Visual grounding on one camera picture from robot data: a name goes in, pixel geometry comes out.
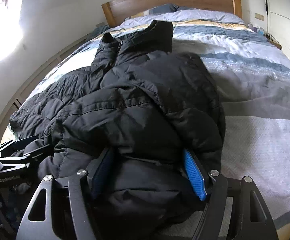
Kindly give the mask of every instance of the white wall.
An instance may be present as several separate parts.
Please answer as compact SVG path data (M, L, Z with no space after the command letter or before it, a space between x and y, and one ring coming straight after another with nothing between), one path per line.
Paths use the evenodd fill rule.
M23 40L0 61L0 115L21 85L50 57L105 22L101 4L110 0L23 0ZM265 0L242 0L243 20L266 29Z

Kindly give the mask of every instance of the yellow stripe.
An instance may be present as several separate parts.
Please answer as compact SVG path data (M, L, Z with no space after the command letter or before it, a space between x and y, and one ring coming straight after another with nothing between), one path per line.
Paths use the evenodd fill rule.
M290 239L290 223L277 230L277 235L279 236L279 240Z
M247 30L247 31L253 32L250 28L248 28L242 24L238 24L238 23L217 23L217 22L202 21L202 20L189 20L189 21L182 21L182 22L173 22L173 27L192 26L192 25L216 26L216 27L221 27L221 28L230 29L230 30ZM120 29L120 30L112 31L112 32L110 32L110 34L115 35L115 34L121 34L124 32L137 31L140 29L145 29L148 26L149 26L149 24L144 24L144 25L133 27L133 28ZM100 34L96 38L92 39L91 41L99 40L102 37L103 37L103 34Z

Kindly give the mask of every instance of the black metal clamp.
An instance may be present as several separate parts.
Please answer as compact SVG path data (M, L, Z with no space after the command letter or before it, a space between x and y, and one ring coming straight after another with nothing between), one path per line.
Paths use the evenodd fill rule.
M201 167L197 158L194 160ZM51 175L45 176L23 216L16 240L102 239L90 207L101 193L113 161L114 151L106 148L86 169L70 177L54 179ZM216 170L208 174L202 171L201 174L209 187L206 190L208 196L192 240L218 238L227 197L233 197L227 240L278 240L270 212L251 177L230 179ZM65 193L69 201L72 230L60 225L64 223L60 222L59 211L65 209L65 205L59 208L60 192Z
M0 188L31 180L32 176L36 175L39 163L53 154L51 146L45 145L24 156L10 157L14 152L23 150L36 139L36 136L31 136L17 141L11 140L0 145Z

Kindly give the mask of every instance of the silver bolt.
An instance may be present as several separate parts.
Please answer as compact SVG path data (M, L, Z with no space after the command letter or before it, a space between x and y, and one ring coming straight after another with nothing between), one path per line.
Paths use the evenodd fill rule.
M79 170L77 171L77 175L78 176L84 176L86 174L86 171L85 170Z
M44 177L44 181L50 181L52 178L53 178L53 176L51 176L51 175L46 175L46 176Z
M247 182L247 183L251 183L251 182L252 182L252 178L249 177L249 176L245 176L245 177L244 177L244 180L245 180L245 182Z
M218 175L220 175L220 172L217 170L211 170L211 175L217 177Z

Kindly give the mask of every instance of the bedsheet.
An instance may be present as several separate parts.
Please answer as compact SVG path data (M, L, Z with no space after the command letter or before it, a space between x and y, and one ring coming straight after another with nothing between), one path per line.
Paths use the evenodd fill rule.
M109 31L119 37L146 28L153 19L174 21L173 52L199 54L222 100L227 128L221 172L236 179L251 176L279 230L290 222L290 60L242 20L186 11L131 19ZM90 65L101 38L56 66L29 97L69 71ZM220 236L226 234L229 210Z

